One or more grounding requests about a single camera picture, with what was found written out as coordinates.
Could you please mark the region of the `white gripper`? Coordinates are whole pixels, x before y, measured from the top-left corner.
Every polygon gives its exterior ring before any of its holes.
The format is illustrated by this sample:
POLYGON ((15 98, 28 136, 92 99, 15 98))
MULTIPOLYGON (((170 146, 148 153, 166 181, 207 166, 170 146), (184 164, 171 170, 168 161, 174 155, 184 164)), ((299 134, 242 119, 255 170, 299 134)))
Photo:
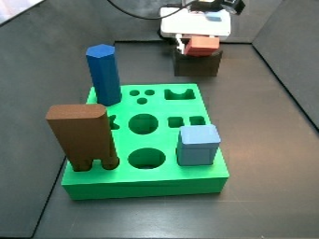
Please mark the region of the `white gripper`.
POLYGON ((160 34, 174 37, 178 41, 178 50, 184 54, 186 45, 182 35, 208 35, 227 38, 231 34, 231 15, 226 10, 219 12, 190 11, 187 8, 176 12, 176 7, 163 7, 160 34))

